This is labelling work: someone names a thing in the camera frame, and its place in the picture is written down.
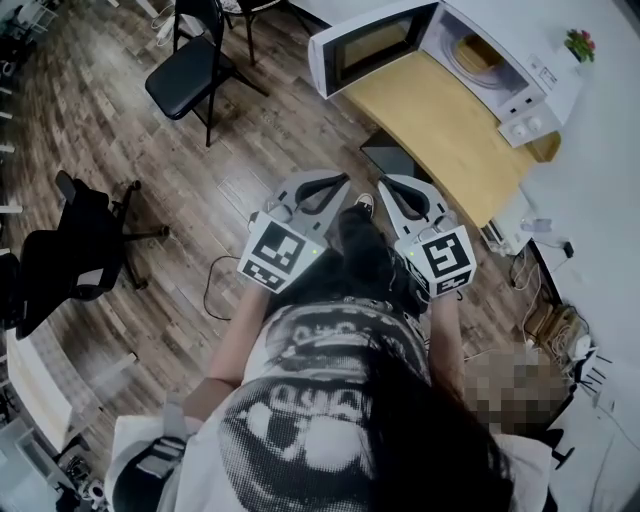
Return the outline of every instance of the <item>forearm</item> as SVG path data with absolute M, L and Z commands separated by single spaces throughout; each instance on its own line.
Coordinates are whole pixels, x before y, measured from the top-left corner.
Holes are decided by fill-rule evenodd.
M 436 383 L 464 395 L 464 352 L 456 295 L 449 293 L 431 304 L 429 368 Z
M 207 377 L 239 386 L 249 354 L 262 329 L 269 291 L 251 282 L 240 299 L 233 319 L 216 350 Z

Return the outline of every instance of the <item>person's left arm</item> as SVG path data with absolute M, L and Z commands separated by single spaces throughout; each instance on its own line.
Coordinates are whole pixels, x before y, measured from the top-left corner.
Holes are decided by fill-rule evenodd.
M 183 403 L 185 416 L 206 421 L 216 407 L 240 386 L 249 354 L 262 329 L 269 296 L 266 288 L 249 283 L 205 379 Z

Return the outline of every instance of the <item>black chair seat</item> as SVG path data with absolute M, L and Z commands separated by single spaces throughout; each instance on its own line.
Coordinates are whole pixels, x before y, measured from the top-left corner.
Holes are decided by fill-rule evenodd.
M 169 119 L 181 119 L 216 86 L 229 78 L 235 66 L 220 52 L 218 83 L 211 83 L 214 47 L 204 37 L 191 39 L 147 78 L 145 88 Z

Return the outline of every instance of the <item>long black hair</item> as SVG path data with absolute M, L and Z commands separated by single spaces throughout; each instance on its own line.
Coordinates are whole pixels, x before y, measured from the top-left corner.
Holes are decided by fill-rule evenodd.
M 460 396 L 383 340 L 368 353 L 373 510 L 510 510 L 508 461 Z

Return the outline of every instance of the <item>potted plant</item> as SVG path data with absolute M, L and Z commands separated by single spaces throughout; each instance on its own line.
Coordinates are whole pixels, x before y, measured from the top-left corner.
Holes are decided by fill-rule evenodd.
M 569 48 L 569 51 L 580 62 L 586 62 L 587 60 L 593 62 L 596 57 L 596 43 L 592 41 L 591 34 L 586 30 L 581 30 L 580 32 L 576 29 L 569 30 L 564 45 Z

